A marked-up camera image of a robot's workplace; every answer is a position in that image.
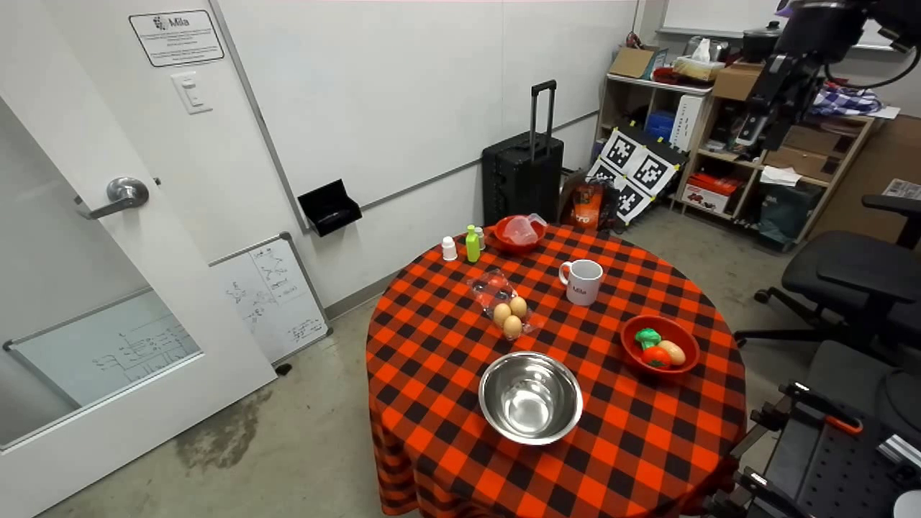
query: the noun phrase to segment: cardboard box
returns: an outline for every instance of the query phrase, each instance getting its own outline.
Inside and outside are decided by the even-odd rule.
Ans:
[[[833,157],[839,142],[841,137],[834,134],[820,134],[811,128],[790,128],[782,147],[814,152],[814,157]]]
[[[759,79],[759,70],[754,68],[718,70],[715,98],[749,102],[749,93],[754,91],[758,79]]]
[[[771,168],[793,168],[795,174],[801,174],[807,178],[820,178],[820,183],[833,178],[830,174],[823,174],[826,163],[830,163],[830,157],[803,152],[803,151],[793,151],[793,147],[780,147],[767,157],[767,164],[771,164]]]
[[[715,214],[725,214],[731,196],[739,190],[739,184],[735,178],[715,178],[705,174],[690,174],[689,184],[683,190],[683,199],[689,206],[715,210]]]
[[[610,76],[649,79],[651,65],[656,62],[656,50],[628,50],[623,47],[610,65]]]

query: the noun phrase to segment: white door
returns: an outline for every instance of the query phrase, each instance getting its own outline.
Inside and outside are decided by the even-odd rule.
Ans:
[[[143,207],[80,216],[112,196]],[[0,517],[36,517],[273,378],[36,0],[0,19]]]

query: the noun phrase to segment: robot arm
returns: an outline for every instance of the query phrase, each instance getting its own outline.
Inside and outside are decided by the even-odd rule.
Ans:
[[[810,114],[820,72],[860,42],[864,24],[876,19],[895,50],[921,45],[919,0],[795,0],[767,70],[751,96],[736,137],[746,151],[780,147],[785,131]]]

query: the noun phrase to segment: checkerboard pattern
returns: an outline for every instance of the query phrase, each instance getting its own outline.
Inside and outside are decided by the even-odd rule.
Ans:
[[[590,308],[559,283],[559,265],[581,256],[607,273]],[[532,308],[532,335],[516,342],[472,296],[490,269]],[[673,383],[639,378],[615,335],[633,315],[677,321],[703,363]],[[528,450],[485,420],[479,380],[508,352],[541,352],[577,374],[584,414],[564,442]],[[365,367],[387,517],[673,517],[746,433],[746,368],[709,296],[641,247],[568,227],[518,259],[427,252],[379,296]]]

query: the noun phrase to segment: black suitcase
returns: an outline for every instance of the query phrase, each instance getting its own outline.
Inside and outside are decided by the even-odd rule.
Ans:
[[[536,134],[539,96],[551,91],[548,134]],[[554,140],[556,82],[529,91],[529,134],[485,151],[485,226],[510,214],[541,214],[556,222],[564,145]]]

